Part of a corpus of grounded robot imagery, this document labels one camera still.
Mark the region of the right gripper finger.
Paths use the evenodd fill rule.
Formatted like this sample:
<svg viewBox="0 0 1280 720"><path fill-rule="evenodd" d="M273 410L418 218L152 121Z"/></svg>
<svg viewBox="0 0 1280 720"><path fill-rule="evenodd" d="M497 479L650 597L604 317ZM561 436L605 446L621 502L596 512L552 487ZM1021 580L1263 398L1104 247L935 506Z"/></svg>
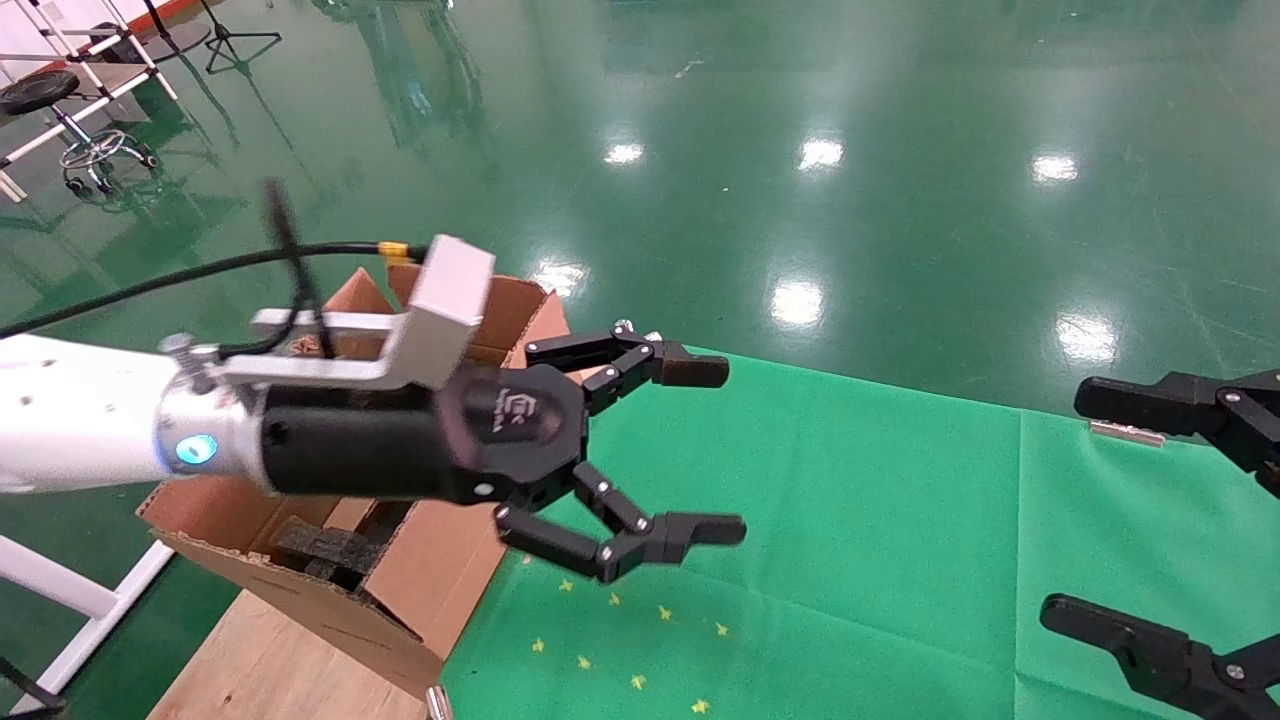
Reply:
<svg viewBox="0 0 1280 720"><path fill-rule="evenodd" d="M1233 379L1170 372L1151 386L1085 378L1074 398L1087 419L1165 436L1199 436L1279 496L1279 370Z"/></svg>
<svg viewBox="0 0 1280 720"><path fill-rule="evenodd" d="M1201 719L1277 719L1279 635L1228 653L1187 633L1070 594L1039 609L1046 629L1112 655L1132 691Z"/></svg>

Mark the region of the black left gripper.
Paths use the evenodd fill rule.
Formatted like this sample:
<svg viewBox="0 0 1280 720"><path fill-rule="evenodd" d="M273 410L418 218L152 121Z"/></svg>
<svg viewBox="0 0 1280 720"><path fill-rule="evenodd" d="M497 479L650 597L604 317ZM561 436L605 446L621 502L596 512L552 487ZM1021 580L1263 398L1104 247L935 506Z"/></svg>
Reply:
<svg viewBox="0 0 1280 720"><path fill-rule="evenodd" d="M532 341L525 357L530 368L466 364L440 389L274 386L259 430L264 480L293 496L507 502L495 510L502 542L602 584L644 564L680 565L696 546L745 541L739 515L648 515L581 462L588 413L604 413L648 382L721 388L727 357L691 354L627 325ZM581 387L567 377L580 372L588 373ZM609 539L531 510L568 486Z"/></svg>

